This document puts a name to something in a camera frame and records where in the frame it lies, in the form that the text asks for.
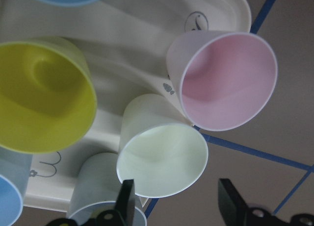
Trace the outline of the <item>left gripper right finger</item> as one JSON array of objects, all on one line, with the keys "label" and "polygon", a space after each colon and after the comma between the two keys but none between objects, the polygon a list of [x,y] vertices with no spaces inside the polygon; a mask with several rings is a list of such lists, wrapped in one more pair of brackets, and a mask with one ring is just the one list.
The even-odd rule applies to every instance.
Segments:
[{"label": "left gripper right finger", "polygon": [[218,180],[218,207],[225,225],[244,225],[249,207],[228,178]]}]

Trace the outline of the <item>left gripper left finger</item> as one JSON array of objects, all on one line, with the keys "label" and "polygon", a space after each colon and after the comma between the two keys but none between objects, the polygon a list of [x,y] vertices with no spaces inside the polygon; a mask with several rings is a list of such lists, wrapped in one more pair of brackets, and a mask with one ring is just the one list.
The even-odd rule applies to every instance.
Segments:
[{"label": "left gripper left finger", "polygon": [[134,180],[123,181],[114,211],[114,226],[131,226],[135,212]]}]

